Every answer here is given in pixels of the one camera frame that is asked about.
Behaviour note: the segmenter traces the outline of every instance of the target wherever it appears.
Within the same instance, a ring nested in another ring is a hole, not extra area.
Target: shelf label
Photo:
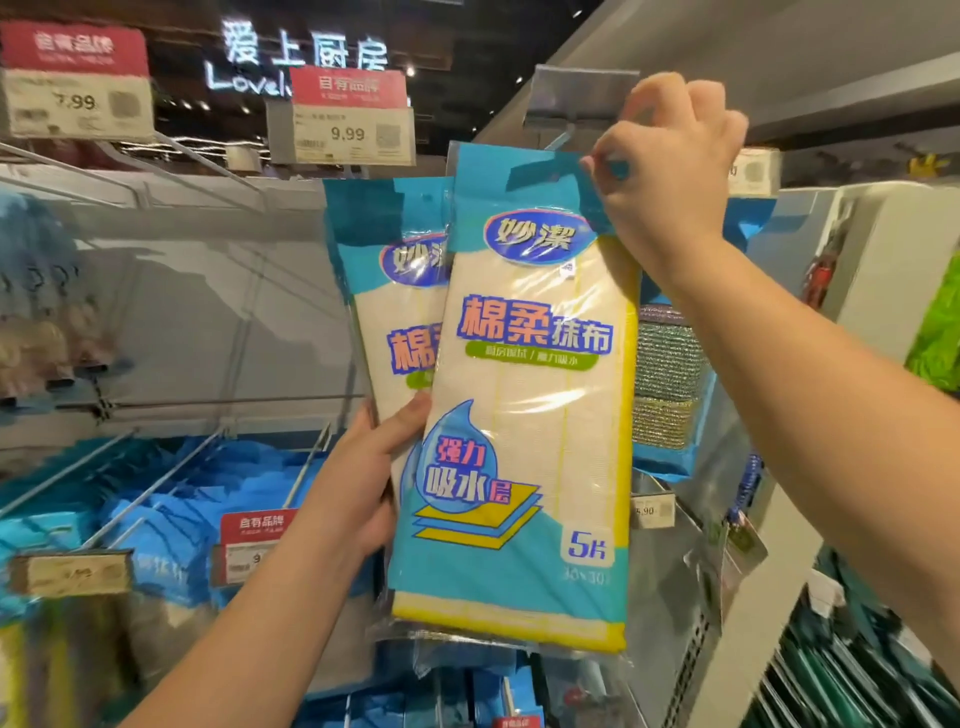
[[[220,519],[225,585],[243,584],[276,546],[297,515],[296,508],[225,513]]]
[[[656,493],[630,499],[640,528],[673,528],[677,522],[677,496]]]
[[[132,588],[132,550],[18,554],[10,561],[11,589],[58,599],[116,595]]]
[[[401,72],[300,66],[290,69],[290,81],[297,162],[416,164]]]
[[[131,28],[0,23],[7,127],[17,137],[153,141],[147,43]]]

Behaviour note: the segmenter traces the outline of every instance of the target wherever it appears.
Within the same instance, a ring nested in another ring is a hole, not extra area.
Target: blue package
[[[353,318],[380,419],[433,381],[448,280],[450,180],[325,180],[331,260]],[[395,453],[397,498],[409,449]]]

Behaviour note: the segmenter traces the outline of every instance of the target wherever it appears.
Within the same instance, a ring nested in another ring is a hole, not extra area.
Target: blue oval logo
[[[423,438],[417,463],[417,490],[444,513],[466,513],[489,502],[496,480],[496,452],[473,426],[463,401],[443,415]]]
[[[586,218],[555,209],[502,212],[484,228],[487,245],[508,260],[527,265],[564,263],[596,238]]]
[[[380,267],[387,278],[401,285],[429,288],[449,280],[446,233],[410,237],[380,252]]]

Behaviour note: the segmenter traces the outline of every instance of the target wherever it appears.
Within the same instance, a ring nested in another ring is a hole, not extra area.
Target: yellow stripe
[[[616,285],[623,292],[626,310],[623,320],[623,379],[620,384],[620,417],[615,434],[616,510],[613,518],[613,542],[618,548],[630,545],[630,489],[634,464],[631,420],[634,416],[634,382],[636,381],[636,305],[640,298],[639,266],[633,257],[611,235],[602,235],[604,258]]]
[[[593,652],[622,652],[627,647],[623,622],[608,623],[599,619],[524,612],[404,592],[395,593],[393,612],[400,619],[494,634],[524,642],[561,644]]]
[[[522,528],[530,519],[537,515],[540,511],[540,507],[534,506],[525,514],[520,516],[519,520],[514,523],[506,533],[504,533],[500,538],[494,538],[493,536],[481,536],[476,533],[457,533],[456,531],[445,531],[441,528],[424,528],[420,533],[417,534],[419,539],[430,539],[430,541],[444,541],[448,544],[460,544],[461,546],[476,546],[477,548],[492,548],[494,550],[500,550],[504,544],[510,541],[518,530]]]

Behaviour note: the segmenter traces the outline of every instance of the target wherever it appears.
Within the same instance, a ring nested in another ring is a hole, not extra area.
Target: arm
[[[393,536],[390,453],[423,427],[415,398],[377,429],[365,407],[290,528],[210,631],[122,728],[287,728],[364,558]]]
[[[631,120],[649,108],[654,126]],[[624,118],[584,160],[621,239],[693,325],[794,503],[960,684],[960,406],[723,241],[747,120],[720,84],[652,76]]]

